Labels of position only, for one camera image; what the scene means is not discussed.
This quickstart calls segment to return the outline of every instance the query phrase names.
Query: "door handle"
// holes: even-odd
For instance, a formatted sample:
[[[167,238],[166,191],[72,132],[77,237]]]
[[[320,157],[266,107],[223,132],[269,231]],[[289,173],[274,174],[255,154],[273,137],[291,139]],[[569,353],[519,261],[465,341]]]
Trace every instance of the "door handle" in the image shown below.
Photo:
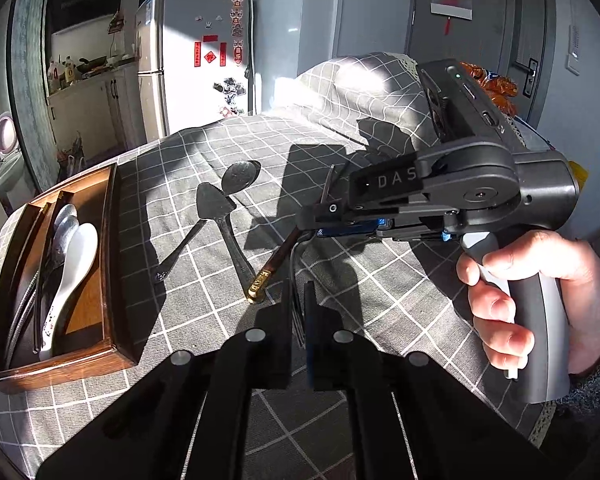
[[[530,57],[528,65],[523,65],[522,63],[514,61],[513,66],[522,70],[522,72],[526,74],[525,86],[522,89],[522,95],[525,97],[531,97],[534,90],[534,82],[536,81],[536,76],[538,75],[538,62]]]

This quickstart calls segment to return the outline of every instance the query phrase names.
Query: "screw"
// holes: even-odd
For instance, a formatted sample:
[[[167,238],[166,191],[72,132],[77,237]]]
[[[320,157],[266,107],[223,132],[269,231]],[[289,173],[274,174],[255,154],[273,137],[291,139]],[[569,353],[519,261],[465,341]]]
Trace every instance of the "screw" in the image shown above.
[[[171,354],[171,364],[176,366],[182,366],[191,361],[191,354],[186,350],[178,350]]]
[[[267,333],[264,332],[264,330],[261,328],[252,328],[244,333],[245,338],[250,343],[257,343],[258,341],[262,341],[266,335]]]
[[[413,366],[426,366],[429,364],[429,356],[424,352],[411,352],[409,354],[409,362]]]
[[[338,330],[333,333],[333,340],[336,343],[351,343],[353,341],[353,334],[349,330]]]

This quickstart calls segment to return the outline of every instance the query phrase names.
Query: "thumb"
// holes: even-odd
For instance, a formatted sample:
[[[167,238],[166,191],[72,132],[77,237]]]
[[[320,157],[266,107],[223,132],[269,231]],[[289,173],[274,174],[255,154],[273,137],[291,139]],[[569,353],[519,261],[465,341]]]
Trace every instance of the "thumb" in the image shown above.
[[[595,254],[590,245],[552,231],[529,231],[503,249],[485,255],[484,267],[504,280],[523,280],[542,272],[550,278],[589,281]]]

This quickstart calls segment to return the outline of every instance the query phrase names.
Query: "plaid tablecloth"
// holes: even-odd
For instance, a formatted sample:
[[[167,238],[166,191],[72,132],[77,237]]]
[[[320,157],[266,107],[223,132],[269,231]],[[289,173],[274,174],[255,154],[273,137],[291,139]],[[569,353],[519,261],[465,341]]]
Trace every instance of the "plaid tablecloth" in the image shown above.
[[[319,196],[331,164],[350,160],[354,170],[437,141],[416,78],[405,56],[335,59],[299,76],[284,108],[184,130],[117,158],[121,280],[140,363],[104,377],[0,393],[0,444],[13,462],[33,477],[47,456],[172,351],[211,351],[252,325],[256,307],[243,297],[214,222],[167,280],[151,285],[151,269],[198,219],[200,182],[219,186],[232,162],[261,162],[259,178],[233,197],[238,207],[231,213],[238,244],[259,269],[294,227],[299,206]],[[333,193],[342,189],[340,183]],[[0,267],[18,215],[0,233]],[[453,243],[318,239],[298,258],[298,283],[302,290],[314,280],[318,301],[378,348],[425,351],[529,435],[541,407],[507,394],[502,373],[488,365],[471,325],[454,311],[468,311],[454,271],[457,257]],[[285,275],[286,267],[264,305],[280,297]],[[253,394],[244,478],[353,478],[344,395],[309,391],[297,348],[293,370],[287,391]]]

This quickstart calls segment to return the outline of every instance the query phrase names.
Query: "wooden box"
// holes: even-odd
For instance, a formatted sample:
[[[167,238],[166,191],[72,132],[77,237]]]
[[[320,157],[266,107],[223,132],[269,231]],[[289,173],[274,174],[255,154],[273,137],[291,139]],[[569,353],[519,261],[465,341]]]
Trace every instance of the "wooden box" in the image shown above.
[[[118,273],[119,188],[116,164],[111,164],[63,182],[25,206],[0,270],[0,391],[33,390],[109,374],[137,363]],[[75,205],[80,224],[88,222],[96,228],[98,253],[70,299],[67,322],[56,330],[54,356],[41,362],[33,352],[35,323],[34,316],[29,316],[11,366],[5,369],[6,339],[14,311],[51,243],[54,211],[65,202]]]

